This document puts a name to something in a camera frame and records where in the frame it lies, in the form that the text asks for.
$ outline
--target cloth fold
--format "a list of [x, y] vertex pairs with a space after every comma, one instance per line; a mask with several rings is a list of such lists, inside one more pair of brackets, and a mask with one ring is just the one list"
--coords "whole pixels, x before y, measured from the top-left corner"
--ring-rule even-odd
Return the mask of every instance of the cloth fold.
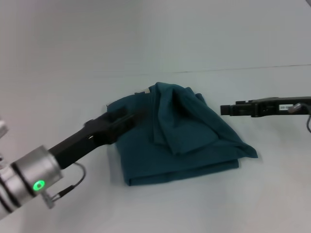
[[125, 106], [148, 116], [116, 143], [128, 185], [163, 183], [238, 168], [238, 159], [257, 158], [205, 103], [201, 94], [175, 84], [156, 83], [149, 93], [122, 98], [107, 108]]

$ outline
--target white table surface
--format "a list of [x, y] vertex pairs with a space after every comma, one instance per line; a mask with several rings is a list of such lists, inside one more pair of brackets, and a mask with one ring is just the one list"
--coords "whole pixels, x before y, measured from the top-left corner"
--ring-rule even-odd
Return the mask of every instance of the white table surface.
[[[190, 86], [217, 113], [236, 100], [310, 96], [311, 8], [303, 0], [0, 6], [0, 114], [10, 127], [0, 151], [10, 162], [54, 146], [107, 103], [156, 82]], [[309, 233], [307, 117], [223, 118], [258, 159], [199, 178], [128, 187], [114, 147], [103, 146], [81, 160], [86, 180], [53, 210], [36, 198], [3, 219], [0, 231]], [[64, 175], [51, 193], [81, 172], [71, 166]]]

